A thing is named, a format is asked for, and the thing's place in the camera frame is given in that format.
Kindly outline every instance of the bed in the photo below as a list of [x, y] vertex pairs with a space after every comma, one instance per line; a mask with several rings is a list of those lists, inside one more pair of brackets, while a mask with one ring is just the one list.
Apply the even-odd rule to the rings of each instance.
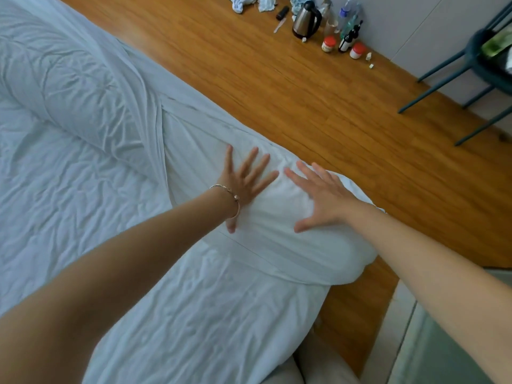
[[[212, 185], [227, 143], [235, 163], [254, 145], [268, 169], [297, 159], [59, 0], [0, 0], [0, 315]], [[311, 208], [279, 178], [108, 332], [84, 382], [260, 383], [376, 255], [349, 227], [294, 236]]]

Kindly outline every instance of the silver bracelet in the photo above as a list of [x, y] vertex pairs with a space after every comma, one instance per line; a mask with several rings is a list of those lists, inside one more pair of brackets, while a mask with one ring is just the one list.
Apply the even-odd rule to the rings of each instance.
[[223, 184], [214, 184], [212, 187], [210, 188], [214, 188], [214, 187], [222, 187], [224, 190], [226, 190], [228, 193], [230, 193], [231, 195], [233, 195], [233, 198], [234, 198], [234, 201], [237, 203], [238, 205], [238, 210], [237, 210], [237, 213], [235, 214], [234, 217], [231, 217], [229, 219], [233, 219], [233, 218], [236, 218], [238, 217], [238, 214], [240, 214], [240, 197], [236, 194], [233, 194], [233, 190], [231, 190], [229, 187], [226, 187], [224, 186]]

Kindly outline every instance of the red cap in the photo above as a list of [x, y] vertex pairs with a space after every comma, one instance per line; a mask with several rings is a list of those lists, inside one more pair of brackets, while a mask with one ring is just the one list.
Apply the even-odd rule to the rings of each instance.
[[366, 46], [361, 42], [357, 42], [354, 44], [354, 47], [352, 47], [352, 51], [356, 54], [362, 55], [362, 53], [366, 51]]
[[336, 45], [336, 39], [334, 38], [334, 36], [328, 36], [326, 37], [323, 42], [325, 43], [325, 45], [328, 45], [329, 47], [334, 47]]

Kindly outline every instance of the stainless steel kettle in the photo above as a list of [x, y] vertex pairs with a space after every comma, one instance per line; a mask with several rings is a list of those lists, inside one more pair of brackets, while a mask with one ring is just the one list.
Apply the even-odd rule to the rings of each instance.
[[322, 13], [317, 9], [314, 1], [306, 1], [293, 22], [293, 34], [297, 38], [309, 39], [318, 31], [320, 23], [322, 23]]

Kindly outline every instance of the dark teal chair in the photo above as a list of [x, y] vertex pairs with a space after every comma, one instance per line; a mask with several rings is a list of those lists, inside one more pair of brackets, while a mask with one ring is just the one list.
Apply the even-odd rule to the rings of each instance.
[[[417, 102], [421, 101], [426, 96], [431, 95], [433, 92], [438, 90], [439, 88], [443, 87], [446, 83], [453, 81], [458, 76], [464, 74], [469, 69], [472, 69], [477, 76], [479, 76], [481, 79], [483, 79], [485, 82], [489, 83], [489, 87], [478, 93], [476, 96], [471, 98], [468, 102], [464, 103], [462, 105], [463, 109], [466, 109], [468, 106], [470, 106], [472, 103], [475, 103], [480, 98], [485, 96], [487, 93], [494, 89], [501, 90], [505, 94], [508, 94], [509, 96], [512, 96], [512, 76], [510, 76], [505, 71], [499, 69], [495, 64], [490, 62], [487, 58], [485, 58], [481, 53], [481, 47], [482, 44], [487, 42], [490, 38], [492, 38], [496, 32], [493, 31], [494, 28], [504, 19], [506, 18], [510, 13], [512, 13], [512, 1], [502, 9], [501, 12], [499, 12], [485, 28], [483, 28], [480, 31], [477, 31], [469, 42], [467, 43], [467, 46], [464, 50], [456, 53], [454, 56], [452, 56], [449, 59], [446, 59], [443, 63], [439, 64], [438, 66], [434, 67], [432, 70], [428, 71], [424, 75], [420, 76], [418, 78], [417, 82], [421, 82], [423, 79], [431, 76], [433, 73], [441, 70], [443, 67], [451, 64], [452, 62], [456, 61], [460, 57], [464, 56], [464, 66], [456, 71], [455, 73], [451, 74], [450, 76], [446, 77], [439, 83], [436, 83], [434, 86], [432, 86], [430, 89], [425, 91], [425, 93], [421, 94], [418, 98], [415, 100], [409, 102], [406, 106], [401, 108], [398, 113], [403, 113], [406, 109], [410, 108]], [[512, 22], [512, 19], [510, 19], [506, 24], [503, 26], [507, 26]], [[512, 113], [512, 106], [508, 109], [505, 109], [500, 114], [496, 115], [495, 117], [491, 118], [488, 122], [486, 122], [481, 127], [475, 129], [473, 132], [471, 132], [469, 135], [463, 137], [459, 141], [455, 143], [456, 146], [461, 145], [463, 142], [469, 140], [473, 136], [477, 135], [478, 133], [482, 132], [484, 129], [489, 128], [494, 123], [500, 121], [505, 116]]]

